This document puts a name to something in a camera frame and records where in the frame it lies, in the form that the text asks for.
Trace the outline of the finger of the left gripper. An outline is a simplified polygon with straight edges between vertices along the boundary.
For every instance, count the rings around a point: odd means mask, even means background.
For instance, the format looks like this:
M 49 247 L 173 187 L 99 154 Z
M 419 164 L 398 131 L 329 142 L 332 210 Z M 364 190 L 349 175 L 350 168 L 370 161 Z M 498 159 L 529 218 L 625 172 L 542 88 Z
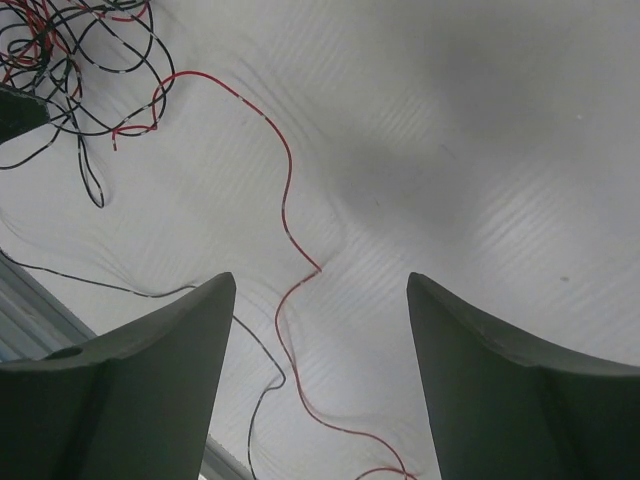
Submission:
M 48 123 L 44 99 L 4 84 L 1 85 L 0 96 L 1 144 Z

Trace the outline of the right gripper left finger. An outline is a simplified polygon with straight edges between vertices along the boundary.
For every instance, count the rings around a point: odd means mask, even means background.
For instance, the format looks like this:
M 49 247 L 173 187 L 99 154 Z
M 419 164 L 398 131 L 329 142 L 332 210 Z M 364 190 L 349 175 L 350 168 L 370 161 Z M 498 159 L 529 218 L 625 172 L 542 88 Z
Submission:
M 234 304 L 222 273 L 83 344 L 4 363 L 2 477 L 197 478 Z

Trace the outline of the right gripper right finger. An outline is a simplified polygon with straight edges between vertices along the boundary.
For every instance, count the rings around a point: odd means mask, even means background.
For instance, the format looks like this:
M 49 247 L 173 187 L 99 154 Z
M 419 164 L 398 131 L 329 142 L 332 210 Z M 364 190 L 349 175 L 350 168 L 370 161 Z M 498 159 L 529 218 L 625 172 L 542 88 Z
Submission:
M 546 341 L 428 277 L 410 323 L 445 479 L 635 479 L 639 370 Z

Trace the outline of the red orange wire ball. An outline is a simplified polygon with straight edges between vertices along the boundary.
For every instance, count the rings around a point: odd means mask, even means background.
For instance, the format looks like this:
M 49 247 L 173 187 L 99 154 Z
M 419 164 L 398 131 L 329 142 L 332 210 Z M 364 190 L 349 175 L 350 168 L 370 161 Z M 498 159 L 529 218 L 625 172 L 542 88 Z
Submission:
M 109 115 L 90 101 L 92 74 L 121 79 L 143 73 L 156 86 L 150 100 L 131 112 Z M 104 208 L 107 194 L 89 158 L 89 140 L 155 130 L 176 73 L 149 1 L 2 2 L 1 85 L 40 97 L 48 108 L 46 125 L 1 144 L 2 171 L 26 166 L 69 136 L 84 190 Z

